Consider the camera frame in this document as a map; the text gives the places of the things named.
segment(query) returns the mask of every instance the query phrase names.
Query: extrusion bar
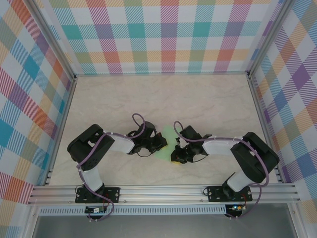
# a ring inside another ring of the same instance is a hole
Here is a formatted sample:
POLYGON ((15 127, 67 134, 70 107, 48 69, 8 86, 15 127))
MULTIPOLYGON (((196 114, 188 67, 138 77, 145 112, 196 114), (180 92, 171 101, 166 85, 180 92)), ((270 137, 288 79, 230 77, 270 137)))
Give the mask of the extrusion bar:
MULTIPOLYGON (((256 107, 256 110, 257 110, 257 113, 259 116, 260 124, 261 124, 262 130, 263 130, 263 133, 264 133, 266 143, 269 145, 269 147, 271 147, 273 149, 273 141, 269 135, 267 123, 265 122, 265 116, 264 116, 263 111, 261 110, 260 103, 258 101, 259 97, 257 96, 257 91, 256 91, 256 88, 253 84, 252 78, 248 77, 248 84, 249 84, 251 94, 252 94, 252 97, 254 100, 254 104, 255 104, 255 107, 256 107)), ((277 168, 279 171, 280 180, 282 182, 286 182, 286 178, 285 178, 285 175, 283 173, 283 169, 281 168, 281 165, 278 164, 277 168)), ((308 238, 309 236, 307 235, 307 231, 305 230, 305 225, 304 225, 303 218, 302 218, 302 217, 304 217, 304 215, 303 215, 304 213, 302 212, 303 206, 300 203, 290 202, 290 203, 288 203, 288 208, 290 211, 290 216, 291 216, 292 222, 294 224, 297 236, 300 238, 308 238)))
MULTIPOLYGON (((40 208, 39 216, 83 216, 84 206, 43 206, 40 208)), ((206 215, 206 214, 226 214, 226 206, 218 205, 150 205, 150 206, 122 206, 117 205, 112 215, 114 216, 139 216, 139 215, 206 215)))
POLYGON ((53 49, 54 53, 56 54, 57 59, 63 66, 65 72, 67 73, 68 77, 72 78, 73 81, 75 81, 75 73, 73 69, 71 68, 63 50, 60 48, 57 39, 55 38, 53 32, 50 29, 50 26, 46 23, 41 10, 36 5, 36 3, 33 2, 33 0, 24 0, 24 4, 29 9, 31 15, 35 19, 36 23, 38 24, 41 32, 45 36, 48 44, 53 49))
MULTIPOLYGON (((245 74, 245 71, 229 71, 229 72, 202 72, 202 73, 190 73, 190 75, 237 75, 237 74, 245 74)), ((188 73, 151 73, 151 76, 164 76, 164 75, 189 75, 188 73)), ((79 73, 76 75, 78 78, 84 77, 117 77, 117 74, 107 74, 107 73, 98 73, 98 74, 82 74, 79 73)), ((148 73, 125 73, 124 77, 127 76, 149 76, 148 73)))
POLYGON ((65 111, 64 111, 62 119, 61 119, 59 130, 57 132, 56 142, 55 142, 55 145, 54 145, 54 148, 53 148, 53 152, 52 152, 52 155, 51 155, 51 158, 50 158, 50 163, 49 163, 49 166, 46 168, 45 176, 43 177, 43 179, 41 181, 41 184, 43 184, 43 185, 46 185, 46 183, 47 183, 46 180, 47 180, 47 178, 49 176, 49 173, 50 173, 50 171, 53 171, 53 167, 54 167, 54 164, 55 164, 55 161, 56 161, 56 157, 57 157, 57 152, 58 152, 59 145, 60 145, 60 142, 61 142, 61 138, 62 138, 64 129, 65 129, 65 125, 66 125, 66 121, 67 121, 67 116, 68 116, 68 113, 69 113, 70 105, 71 105, 71 102, 73 100, 73 96, 74 96, 74 93, 75 93, 76 85, 77 85, 76 81, 71 82, 68 100, 67 100, 67 103, 66 103, 66 106, 65 106, 65 111))
POLYGON ((270 48, 272 42, 275 40, 275 37, 277 36, 279 30, 281 29, 286 17, 288 16, 288 13, 292 9, 293 5, 295 4, 296 0, 286 0, 284 1, 280 12, 277 15, 277 18, 273 22, 273 25, 268 33, 268 35, 265 38, 265 41, 258 52, 258 55, 256 56, 251 68, 250 68, 250 75, 252 76, 257 69, 259 68, 260 64, 262 63, 268 49, 270 48))
MULTIPOLYGON (((195 205, 195 204, 236 204, 237 202, 208 202, 203 195, 206 185, 153 185, 121 186, 118 205, 195 205)), ((29 199, 35 206, 78 206, 75 201, 76 186, 36 186, 29 199)), ((251 188, 255 203, 259 188, 251 188)), ((292 183, 269 184, 263 188, 260 203, 296 203, 300 198, 292 183)), ((102 203, 89 204, 100 206, 102 203)))

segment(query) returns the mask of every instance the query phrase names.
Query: aluminum rail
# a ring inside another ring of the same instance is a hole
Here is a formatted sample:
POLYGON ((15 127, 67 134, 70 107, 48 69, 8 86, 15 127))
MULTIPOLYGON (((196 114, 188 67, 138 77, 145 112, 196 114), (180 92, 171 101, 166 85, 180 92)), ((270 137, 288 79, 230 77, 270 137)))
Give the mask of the aluminum rail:
POLYGON ((63 69, 67 73, 67 76, 75 81, 75 72, 73 71, 68 59, 66 58, 63 50, 61 49, 56 37, 54 36, 53 32, 51 31, 50 26, 47 24, 45 18, 43 17, 40 8, 33 0, 24 0, 23 1, 26 7, 29 9, 32 17, 35 19, 36 23, 38 24, 42 34, 44 35, 45 39, 47 40, 48 44, 54 51, 57 59, 59 60, 60 64, 63 66, 63 69))
MULTIPOLYGON (((128 185, 120 186, 118 205, 195 205, 234 204, 236 202, 208 202, 203 195, 206 185, 128 185)), ((75 203, 76 186, 36 186, 29 199, 34 206, 78 206, 75 203)), ((259 188, 251 188, 253 201, 259 197, 259 188)), ((300 197, 292 183, 273 183, 263 188, 260 203, 297 203, 300 197)), ((99 206, 101 203, 89 204, 99 206)))
POLYGON ((271 44, 275 40, 279 30, 281 29, 285 19, 287 18, 289 12, 291 11, 293 5, 295 4, 296 0, 286 0, 284 1, 280 12, 278 13, 276 19, 273 22, 273 25, 271 26, 271 29, 269 33, 267 34, 265 41, 260 48, 260 51, 258 52, 250 70, 249 74, 252 76, 257 71, 257 69, 260 67, 265 55, 267 54, 271 44))

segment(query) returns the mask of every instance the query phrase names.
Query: plaid wall panel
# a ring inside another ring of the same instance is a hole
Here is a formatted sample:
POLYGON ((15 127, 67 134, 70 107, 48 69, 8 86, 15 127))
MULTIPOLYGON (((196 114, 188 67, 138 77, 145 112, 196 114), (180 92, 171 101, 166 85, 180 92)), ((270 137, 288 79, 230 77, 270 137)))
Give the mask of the plaid wall panel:
POLYGON ((70 79, 22 0, 0 6, 0 238, 12 238, 44 176, 70 79))
POLYGON ((250 68, 251 68, 255 58, 257 57, 257 55, 259 53, 259 50, 261 49, 263 43, 265 42, 266 36, 269 33, 269 31, 271 30, 271 28, 273 26, 273 22, 277 18, 278 13, 281 10, 281 7, 282 7, 284 2, 285 2, 285 0, 279 0, 278 1, 278 4, 276 5, 276 8, 275 8, 271 18, 269 19, 268 24, 266 25, 266 28, 263 31, 263 34, 262 34, 262 36, 261 36, 261 38, 260 38, 260 40, 259 40, 259 42, 257 44, 257 47, 256 47, 255 51, 253 52, 253 55, 252 55, 251 60, 250 60, 250 62, 248 64, 248 66, 247 66, 246 71, 250 70, 250 68))
POLYGON ((37 3, 74 71, 84 74, 245 71, 280 5, 278 0, 37 3))
POLYGON ((316 234, 317 1, 296 1, 255 78, 286 179, 298 185, 316 234))

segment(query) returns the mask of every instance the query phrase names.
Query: black bracket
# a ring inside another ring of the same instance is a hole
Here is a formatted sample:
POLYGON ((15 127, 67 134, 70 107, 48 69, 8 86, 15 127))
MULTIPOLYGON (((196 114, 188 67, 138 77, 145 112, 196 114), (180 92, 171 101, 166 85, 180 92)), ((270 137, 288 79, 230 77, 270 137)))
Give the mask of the black bracket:
MULTIPOLYGON (((118 203, 120 198, 119 187, 101 187, 96 191, 98 194, 109 198, 113 203, 118 203)), ((75 203, 103 203, 104 200, 98 196, 93 195, 85 187, 79 187, 76 190, 75 203)))
POLYGON ((244 187, 240 192, 234 193, 232 199, 229 199, 223 193, 223 186, 208 186, 206 190, 207 192, 204 193, 208 196, 208 202, 251 202, 253 200, 250 187, 248 186, 244 187))

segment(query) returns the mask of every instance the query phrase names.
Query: purple cable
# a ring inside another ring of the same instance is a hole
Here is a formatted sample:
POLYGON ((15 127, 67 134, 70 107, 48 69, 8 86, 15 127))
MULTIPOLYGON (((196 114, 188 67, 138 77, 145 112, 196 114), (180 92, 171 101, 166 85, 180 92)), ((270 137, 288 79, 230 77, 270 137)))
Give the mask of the purple cable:
MULTIPOLYGON (((94 153, 94 151, 95 151, 96 148, 98 147, 99 143, 102 141, 102 139, 103 139, 106 135, 116 135, 116 136, 120 136, 120 137, 128 138, 128 139, 134 139, 134 138, 140 136, 140 135, 144 132, 144 129, 145 129, 145 120, 144 120, 143 116, 141 116, 140 114, 134 113, 134 114, 132 115, 132 119, 133 119, 133 121, 136 123, 136 125, 138 125, 138 123, 137 123, 136 120, 134 119, 134 116, 139 116, 139 117, 142 119, 142 121, 143 121, 143 127, 142 127, 142 130, 141 130, 141 132, 140 132, 139 134, 134 135, 134 136, 126 136, 126 135, 122 135, 122 134, 119 134, 119 133, 106 132, 106 133, 103 134, 103 135, 99 138, 99 140, 95 143, 93 149, 92 149, 92 150, 90 151, 90 153, 86 156, 86 158, 76 166, 76 168, 78 169, 79 177, 80 177, 81 181, 83 182, 84 186, 87 188, 87 190, 88 190, 89 192, 91 192, 92 194, 94 194, 95 196, 98 196, 98 197, 104 199, 105 201, 111 203, 111 205, 112 205, 111 211, 110 211, 107 215, 104 215, 104 216, 102 216, 101 218, 99 218, 98 220, 97 220, 97 219, 94 220, 94 221, 96 221, 96 222, 97 222, 97 221, 102 221, 102 220, 104 220, 105 218, 107 218, 108 216, 110 216, 111 213, 114 212, 114 203, 113 203, 110 199, 108 199, 108 198, 106 198, 106 197, 104 197, 104 196, 102 196, 102 195, 100 195, 100 194, 94 192, 94 191, 86 184, 85 179, 84 179, 83 174, 82 174, 81 166, 82 166, 87 160, 89 160, 89 158, 91 157, 91 155, 94 153)), ((93 220, 93 219, 90 217, 90 213, 88 214, 88 218, 90 219, 90 221, 93 220)))
POLYGON ((247 214, 249 214, 256 206, 257 204, 259 203, 260 201, 260 198, 261 198, 261 195, 262 195, 262 188, 267 186, 268 183, 269 183, 269 175, 268 175, 268 171, 267 171, 267 168, 262 160, 262 158, 259 156, 258 152, 247 142, 245 142, 244 140, 241 140, 239 138, 230 138, 230 137, 213 137, 213 138, 206 138, 206 139, 198 139, 198 140, 192 140, 192 139, 187 139, 185 137, 183 137, 176 129, 176 124, 179 124, 180 127, 182 128, 182 130, 184 129, 182 123, 180 123, 179 121, 175 121, 174 122, 174 130, 176 132, 176 134, 179 136, 179 138, 182 138, 183 140, 185 141, 189 141, 189 142, 201 142, 201 141, 208 141, 208 140, 225 140, 225 141, 239 141, 243 144, 245 144, 253 153, 254 155, 256 156, 256 158, 258 159, 259 163, 261 164, 261 166, 263 167, 263 170, 264 170, 264 173, 265 173, 265 177, 266 177, 266 181, 264 184, 259 184, 259 183, 251 183, 249 184, 251 187, 259 187, 260 188, 260 192, 259 192, 259 197, 257 199, 257 201, 255 202, 254 206, 252 207, 251 210, 249 210, 247 213, 244 213, 243 215, 241 215, 240 217, 244 217, 246 216, 247 214))

